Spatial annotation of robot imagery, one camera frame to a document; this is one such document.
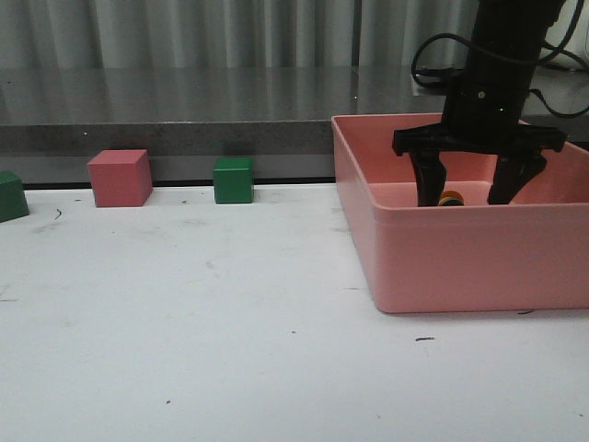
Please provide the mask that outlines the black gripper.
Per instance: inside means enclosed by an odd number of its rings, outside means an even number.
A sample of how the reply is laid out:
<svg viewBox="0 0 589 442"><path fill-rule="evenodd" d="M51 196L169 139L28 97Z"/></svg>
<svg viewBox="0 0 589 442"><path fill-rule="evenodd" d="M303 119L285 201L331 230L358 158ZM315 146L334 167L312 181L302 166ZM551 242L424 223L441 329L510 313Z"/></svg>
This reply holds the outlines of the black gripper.
<svg viewBox="0 0 589 442"><path fill-rule="evenodd" d="M446 169L438 152L499 156L489 204L508 204L545 169L547 160L541 154L524 153L559 152L565 133L556 127L520 123L526 94L525 88L453 77L439 123L394 132L395 153L410 153L419 207L438 205L444 189Z"/></svg>

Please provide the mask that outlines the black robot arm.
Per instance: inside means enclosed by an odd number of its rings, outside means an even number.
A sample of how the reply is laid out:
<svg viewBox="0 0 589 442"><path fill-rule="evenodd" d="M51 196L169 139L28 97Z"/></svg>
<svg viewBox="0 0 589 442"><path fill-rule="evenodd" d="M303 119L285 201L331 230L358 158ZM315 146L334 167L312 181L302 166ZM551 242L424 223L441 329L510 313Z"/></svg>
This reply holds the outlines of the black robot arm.
<svg viewBox="0 0 589 442"><path fill-rule="evenodd" d="M445 187L443 152L497 157L489 204L508 204L561 151L566 135L520 117L560 1L481 1L464 68L451 75L439 123L396 130L392 148L410 156L418 204L435 206Z"/></svg>

